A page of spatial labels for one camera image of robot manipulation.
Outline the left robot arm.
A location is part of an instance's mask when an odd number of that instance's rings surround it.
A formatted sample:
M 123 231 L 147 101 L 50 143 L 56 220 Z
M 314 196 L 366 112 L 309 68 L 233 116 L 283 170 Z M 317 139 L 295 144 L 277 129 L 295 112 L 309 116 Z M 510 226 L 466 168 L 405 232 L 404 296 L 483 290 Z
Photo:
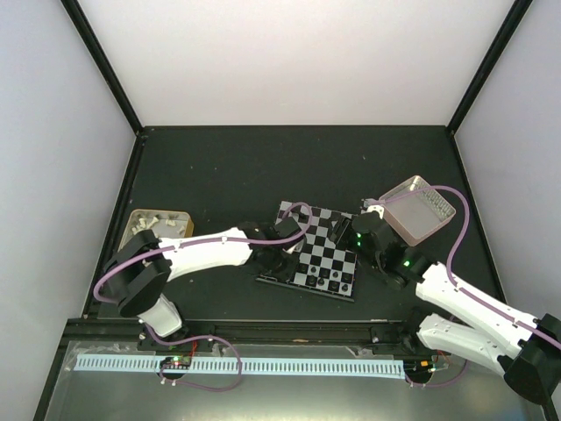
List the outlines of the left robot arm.
M 182 348 L 188 328 L 181 313 L 164 295 L 168 282 L 181 276 L 219 267 L 253 266 L 261 275 L 289 279 L 293 256 L 306 241 L 307 225 L 293 218 L 275 225 L 244 222 L 226 231 L 188 239 L 157 238 L 145 230 L 106 264 L 93 295 L 113 303 L 123 318 L 137 318 L 150 326 L 169 350 Z

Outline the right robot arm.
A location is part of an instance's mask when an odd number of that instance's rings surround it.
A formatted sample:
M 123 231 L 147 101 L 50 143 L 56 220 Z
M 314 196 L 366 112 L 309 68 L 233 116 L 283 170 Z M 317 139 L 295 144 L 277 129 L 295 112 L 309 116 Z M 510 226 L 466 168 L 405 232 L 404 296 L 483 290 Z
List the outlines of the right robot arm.
M 442 262 L 408 246 L 378 212 L 340 216 L 328 238 L 355 253 L 386 283 L 412 284 L 424 302 L 448 312 L 420 316 L 398 332 L 401 348 L 420 353 L 440 350 L 486 367 L 520 397 L 547 404 L 560 383 L 560 321 L 515 309 L 455 276 Z

